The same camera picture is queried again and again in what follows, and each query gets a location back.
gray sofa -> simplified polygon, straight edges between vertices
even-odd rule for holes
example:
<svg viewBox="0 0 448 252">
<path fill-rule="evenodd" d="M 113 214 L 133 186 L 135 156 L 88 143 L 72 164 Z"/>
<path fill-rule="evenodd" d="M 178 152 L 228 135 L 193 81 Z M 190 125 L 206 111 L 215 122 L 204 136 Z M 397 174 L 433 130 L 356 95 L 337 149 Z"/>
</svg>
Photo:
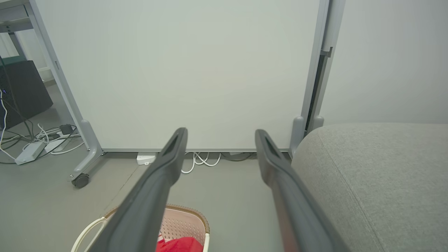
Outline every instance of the gray sofa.
<svg viewBox="0 0 448 252">
<path fill-rule="evenodd" d="M 321 127 L 292 167 L 351 251 L 448 251 L 448 125 Z"/>
</svg>

concrete floor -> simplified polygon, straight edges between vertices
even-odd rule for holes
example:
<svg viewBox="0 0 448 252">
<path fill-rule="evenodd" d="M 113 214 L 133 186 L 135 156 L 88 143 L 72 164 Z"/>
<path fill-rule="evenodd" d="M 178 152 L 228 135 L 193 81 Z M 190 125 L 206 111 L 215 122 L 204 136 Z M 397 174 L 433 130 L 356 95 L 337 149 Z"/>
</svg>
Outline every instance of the concrete floor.
<svg viewBox="0 0 448 252">
<path fill-rule="evenodd" d="M 38 122 L 45 128 L 72 123 L 57 86 L 47 89 L 54 105 L 31 119 L 35 133 Z M 27 134 L 23 123 L 11 130 Z M 24 144 L 8 151 L 17 156 Z M 91 182 L 76 189 L 66 178 L 86 154 L 81 146 L 21 166 L 0 164 L 0 251 L 69 251 L 80 232 L 118 206 L 148 169 L 137 165 L 136 153 L 108 153 L 89 172 Z M 0 154 L 0 161 L 8 161 L 7 156 Z M 191 163 L 187 155 L 183 169 Z M 205 215 L 211 252 L 283 250 L 271 191 L 261 180 L 256 159 L 196 166 L 181 174 L 168 203 Z"/>
</svg>

power adapter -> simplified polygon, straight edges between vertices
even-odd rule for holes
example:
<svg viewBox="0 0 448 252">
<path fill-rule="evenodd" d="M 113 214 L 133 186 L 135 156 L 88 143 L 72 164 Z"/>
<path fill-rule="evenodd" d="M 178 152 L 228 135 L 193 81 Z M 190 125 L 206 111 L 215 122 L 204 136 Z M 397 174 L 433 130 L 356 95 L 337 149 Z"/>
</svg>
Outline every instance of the power adapter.
<svg viewBox="0 0 448 252">
<path fill-rule="evenodd" d="M 59 126 L 59 128 L 62 131 L 63 135 L 69 135 L 74 131 L 74 129 L 72 128 L 72 126 L 70 124 L 61 125 L 61 126 Z"/>
</svg>

pink plastic basket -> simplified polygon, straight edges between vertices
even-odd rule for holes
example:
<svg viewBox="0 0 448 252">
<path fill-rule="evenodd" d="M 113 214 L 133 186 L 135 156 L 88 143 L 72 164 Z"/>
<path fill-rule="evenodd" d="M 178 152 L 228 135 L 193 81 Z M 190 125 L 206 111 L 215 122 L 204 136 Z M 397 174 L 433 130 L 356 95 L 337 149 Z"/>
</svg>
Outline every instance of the pink plastic basket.
<svg viewBox="0 0 448 252">
<path fill-rule="evenodd" d="M 97 225 L 101 225 L 84 250 L 84 252 L 88 251 L 116 210 L 117 208 L 112 209 L 106 215 L 88 225 L 76 239 L 71 251 L 78 252 L 81 243 L 85 242 L 84 238 L 89 234 L 89 232 Z M 194 237 L 204 246 L 203 251 L 208 251 L 210 228 L 208 226 L 207 219 L 197 210 L 168 204 L 165 207 L 160 232 L 162 233 L 163 238 L 167 241 L 181 237 Z"/>
</svg>

white power strip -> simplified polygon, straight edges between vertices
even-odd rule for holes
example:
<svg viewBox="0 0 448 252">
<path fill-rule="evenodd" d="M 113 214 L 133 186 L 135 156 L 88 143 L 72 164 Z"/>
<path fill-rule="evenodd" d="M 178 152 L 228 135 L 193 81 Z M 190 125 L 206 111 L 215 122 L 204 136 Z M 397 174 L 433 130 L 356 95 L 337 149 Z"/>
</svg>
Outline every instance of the white power strip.
<svg viewBox="0 0 448 252">
<path fill-rule="evenodd" d="M 16 158 L 16 164 L 21 165 L 34 161 L 42 152 L 45 144 L 42 142 L 30 143 L 22 153 Z"/>
<path fill-rule="evenodd" d="M 53 142 L 47 144 L 45 146 L 45 152 L 48 153 L 48 152 L 52 151 L 52 149 L 56 148 L 56 146 L 58 146 L 59 144 L 60 144 L 60 146 L 53 151 L 54 152 L 62 151 L 67 146 L 67 144 L 69 144 L 69 142 L 70 142 L 70 140 L 67 140 L 65 142 L 64 141 L 65 141 L 65 139 L 59 139 L 59 140 L 56 140 L 56 141 L 53 141 Z"/>
</svg>

